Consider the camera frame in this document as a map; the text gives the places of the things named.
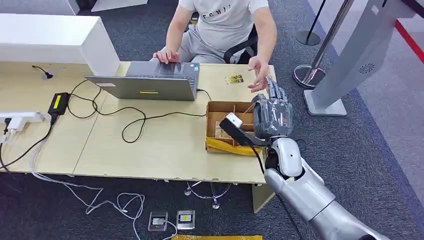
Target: yellow sticker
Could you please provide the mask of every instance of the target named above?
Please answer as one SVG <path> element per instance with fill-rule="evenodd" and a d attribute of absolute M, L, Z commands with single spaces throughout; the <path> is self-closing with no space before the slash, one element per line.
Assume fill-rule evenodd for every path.
<path fill-rule="evenodd" d="M 58 105 L 59 105 L 59 101 L 60 100 L 61 100 L 61 96 L 60 95 L 57 95 L 56 101 L 54 102 L 53 109 L 57 109 L 58 108 Z"/>
<path fill-rule="evenodd" d="M 158 94 L 157 91 L 140 91 L 141 94 Z"/>

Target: speaker grille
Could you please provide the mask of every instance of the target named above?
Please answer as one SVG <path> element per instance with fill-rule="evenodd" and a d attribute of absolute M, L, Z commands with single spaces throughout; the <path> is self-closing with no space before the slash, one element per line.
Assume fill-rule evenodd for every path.
<path fill-rule="evenodd" d="M 376 65 L 374 63 L 367 63 L 359 68 L 360 74 L 367 74 L 374 70 L 376 68 Z"/>

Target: white t-shirt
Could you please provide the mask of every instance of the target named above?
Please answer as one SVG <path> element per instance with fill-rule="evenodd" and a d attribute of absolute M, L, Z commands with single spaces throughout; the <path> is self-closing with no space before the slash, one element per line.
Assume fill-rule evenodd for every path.
<path fill-rule="evenodd" d="M 267 7 L 268 0 L 179 0 L 179 5 L 199 13 L 197 29 L 201 39 L 225 52 L 248 39 L 252 14 Z"/>

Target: man's left hand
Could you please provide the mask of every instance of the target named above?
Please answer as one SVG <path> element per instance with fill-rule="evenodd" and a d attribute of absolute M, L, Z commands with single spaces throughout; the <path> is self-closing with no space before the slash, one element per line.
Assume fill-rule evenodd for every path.
<path fill-rule="evenodd" d="M 254 93 L 266 89 L 268 84 L 265 77 L 270 72 L 268 62 L 261 60 L 258 56 L 254 56 L 249 60 L 248 70 L 254 70 L 254 74 L 256 75 L 253 84 L 249 84 L 247 86 L 248 88 L 250 88 L 250 91 Z"/>

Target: man's right hand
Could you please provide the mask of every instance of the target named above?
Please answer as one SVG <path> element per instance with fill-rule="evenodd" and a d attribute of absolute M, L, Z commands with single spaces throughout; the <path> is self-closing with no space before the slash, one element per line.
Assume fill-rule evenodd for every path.
<path fill-rule="evenodd" d="M 161 50 L 153 53 L 153 58 L 158 59 L 159 62 L 168 64 L 168 63 L 176 63 L 180 61 L 180 55 L 178 52 L 173 52 L 171 50 Z"/>

